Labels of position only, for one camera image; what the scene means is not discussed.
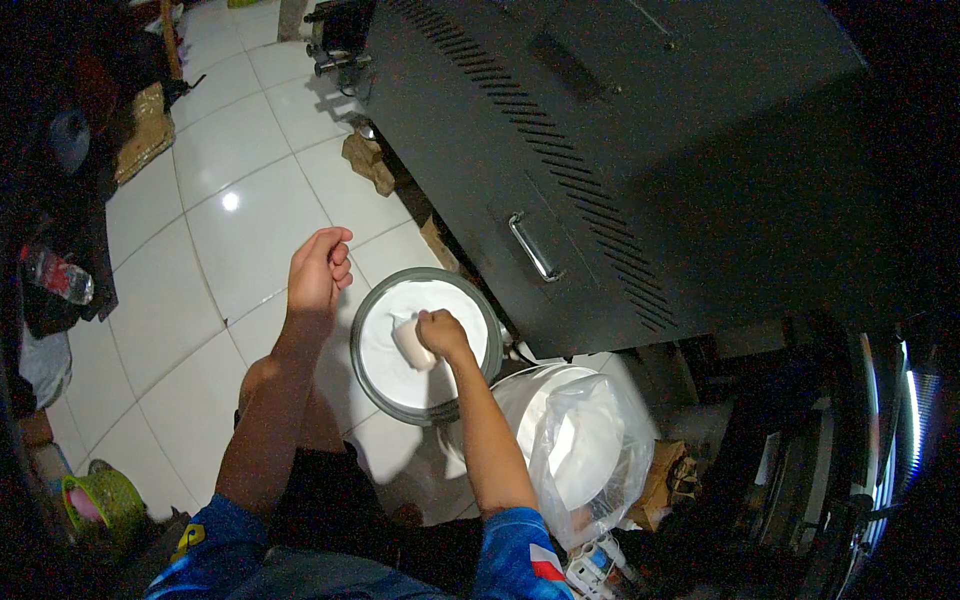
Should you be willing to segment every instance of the pink item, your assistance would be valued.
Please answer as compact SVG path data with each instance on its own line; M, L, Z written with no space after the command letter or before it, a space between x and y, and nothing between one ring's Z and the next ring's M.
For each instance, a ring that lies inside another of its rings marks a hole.
M90 496L80 488L74 488L68 493L70 504L77 510L77 513L88 521L102 521L104 518L100 511L93 505Z

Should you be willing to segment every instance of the ventilation slot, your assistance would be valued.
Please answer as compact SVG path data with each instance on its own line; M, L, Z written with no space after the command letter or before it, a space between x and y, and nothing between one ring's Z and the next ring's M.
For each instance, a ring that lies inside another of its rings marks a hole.
M453 55L457 55L462 52L469 52L470 50L477 50L478 48L480 48L480 44L470 43L469 41L464 41L463 43L465 43L466 46L460 47L460 44L457 44L456 46L451 46L450 48L444 50L444 54L451 57L452 59L455 59Z
M530 150L541 156L540 162L576 206L614 269L623 298L633 307L636 323L655 333L670 325L676 327L653 266L643 258L630 224L621 217L613 198L604 191L604 184L596 180L600 178L587 167L576 146L565 141L561 125L528 99L523 85L504 72L495 55L485 51L482 44L442 12L414 0L387 3L400 7L438 51L459 67L478 90L484 91L495 107L500 107L500 113L524 135Z
M643 297L648 305L654 306L664 313L670 312L666 308L666 299L657 291L651 290L650 283L648 283L645 279L634 275L629 269L624 269L620 263L614 262L613 267L620 272L620 280L629 285L630 288L635 290L638 295Z
M608 221L613 221L614 223L618 223L618 224L620 224L620 225L622 225L622 226L624 226L624 227L627 227L627 222L624 221L623 219L620 219L620 218L617 218L617 217L612 217L612 216L610 216L610 215L605 215L604 213L600 212L600 211L597 210L596 208L593 208L593 207L590 206L589 204L577 203L577 204L575 204L574 206L576 206L579 210L583 210L583 211L586 212L587 214L593 215L594 217L598 217L598 218L600 218L600 219L607 219Z
M597 202L595 198L587 198L585 196L579 196L577 194L570 194L570 193L567 193L566 196L568 198L572 198L573 200L579 200L580 202L590 204L591 206L596 206L597 208L603 208L612 213L620 214L620 211L614 208L613 206L607 206L606 204Z
M515 125L533 125L535 127L557 127L556 123L549 123L547 121L535 121L533 119L511 119L510 122Z
M573 183L570 183L569 181L557 181L557 184L558 184L558 185L562 185L563 187L568 187L568 188L570 188L570 189L575 189L575 190L577 190L578 192L583 192L584 194L590 194L590 196L596 196L597 198L603 198L604 200L610 200L610 201L613 200L613 198L611 198L611 197L608 196L607 194L604 194L603 192L595 192L595 191L593 191L593 190L588 190L588 189L585 189L585 188L580 187L580 186L578 186L578 185L574 185Z
M464 39L458 39L457 41L449 42L446 44L437 44L437 47L440 48L441 50L452 50L453 48L457 48L458 46L463 46L464 44L476 44L476 40L473 39L472 37L465 37ZM461 50L462 49L458 49L458 50L454 50L453 52L460 52Z
M557 139L564 139L566 136L562 133L553 133L553 132L537 132L535 130L527 129L525 127L518 127L516 130L520 133L528 133L530 135L542 135L543 137L555 137Z
M467 62L457 62L457 66L480 66L481 64L494 64L494 59L469 60Z
M510 80L509 75L480 75L479 77L471 77L470 80L474 83L479 82L496 82L496 81L505 81Z
M633 270L635 270L637 273L645 276L645 277L647 278L647 280L651 281L651 283L650 283L650 286L651 286L651 287L653 287L654 289L659 290L659 291L661 291L661 292L663 291L663 290L660 289L660 287L659 287L656 283L653 283L654 274L652 274L652 273L650 273L649 271L647 271L647 269L646 269L644 266L642 266L642 265L637 265L635 262L633 262L631 259L627 258L626 256L621 256L621 255L619 255L619 254L615 254L615 253L610 252L610 251L607 251L607 250L604 250L603 254L604 254L607 258L609 258L609 259L611 259L611 260L615 260L615 261L617 261L618 263L620 263L621 265L624 265L624 266L626 266L626 267L629 268L629 269L633 269Z
M527 117L547 117L550 116L545 112L536 112L535 110L501 110L503 114L514 114L517 116L527 116Z
M590 171L589 169L585 169L583 167L575 167L569 164L563 164L562 162L557 162L556 160L551 160L549 158L542 158L540 162L542 162L543 164L548 164L553 167L560 167L561 169L566 169L568 171L576 171L577 173L583 173L584 175L593 175L593 172Z
M481 51L481 52L472 52L467 54L458 54L455 56L451 55L450 59L451 60L467 60L467 59L476 59L478 57L485 57L486 55L487 55L486 52Z
M418 28L427 27L429 25L436 25L438 23L446 23L446 19L440 15L433 12L433 10L423 10L423 11L414 11L413 12L413 23Z
M499 107L540 107L536 102L525 102L523 100L494 100L493 103Z
M463 37L463 36L465 36L465 35L466 35L466 34L465 34L464 32L457 32L456 34L449 34L449 35L443 36L443 37L435 37L435 38L433 39L433 43L439 44L439 43L442 43L442 42L445 42L445 41L451 41L451 40L453 40L453 39L457 39L458 37Z
M435 37L441 34L449 34L457 31L457 28L454 27L449 21L438 18L430 19L422 25L418 24L417 27L424 32L427 37Z
M467 69L464 71L464 73L468 75L475 75L477 73L496 73L497 71L502 71L502 70L503 70L502 66L482 66L476 69Z
M584 220L587 221L588 223L592 224L592 225L598 226L599 228L607 228L607 229L609 229L610 231L612 231L612 232L614 232L614 233L619 233L619 234L622 235L623 237L626 237L626 238L634 237L634 236L633 236L629 231L627 231L626 229L619 228L619 227L617 227L617 226L613 226L613 225L604 223L603 221L597 221L596 219L591 219L590 217L584 217Z
M574 148L569 144L561 144L560 142L552 142L544 139L531 139L528 137L523 141L525 141L528 144L540 144L541 146L549 146L550 148L563 148L564 150L573 150L573 151L577 150L576 148Z
M585 185L592 185L593 187L603 187L603 185L601 185L600 183L597 183L594 180L588 180L586 178L582 178L575 175L567 175L565 173L561 173L560 171L554 171L552 169L550 170L550 175L556 175L557 177L566 177L569 180L574 180L579 183L583 183Z

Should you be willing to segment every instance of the black metal cabinet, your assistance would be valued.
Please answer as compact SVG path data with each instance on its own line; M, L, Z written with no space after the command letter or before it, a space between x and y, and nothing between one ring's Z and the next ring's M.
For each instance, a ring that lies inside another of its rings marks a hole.
M368 113L538 355L889 314L866 69L819 4L389 0L369 47Z

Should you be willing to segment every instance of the metal drawer handle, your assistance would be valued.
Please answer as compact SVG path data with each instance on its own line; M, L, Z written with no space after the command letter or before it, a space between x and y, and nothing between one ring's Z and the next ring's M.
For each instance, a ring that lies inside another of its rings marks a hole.
M543 280L547 283L552 283L560 279L564 272L559 269L550 269L547 267L547 261L538 253L537 249L527 241L527 238L523 232L523 228L520 225L520 220L523 219L522 212L515 212L511 215L510 220L507 221L507 225L510 226L510 231L514 233L514 237L517 242L520 243L520 247L523 248L523 251L527 253L527 256L530 257L530 262L534 263L534 267L537 269L537 273L543 277Z

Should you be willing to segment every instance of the hand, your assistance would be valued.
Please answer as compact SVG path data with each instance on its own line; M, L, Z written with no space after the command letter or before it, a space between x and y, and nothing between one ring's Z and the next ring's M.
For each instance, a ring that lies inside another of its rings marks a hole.
M421 310L417 319L417 337L423 346L452 363L463 358L473 358L464 327L448 310L432 313Z
M340 291L353 282L347 228L320 229L290 260L287 316L274 353L315 361L337 318Z

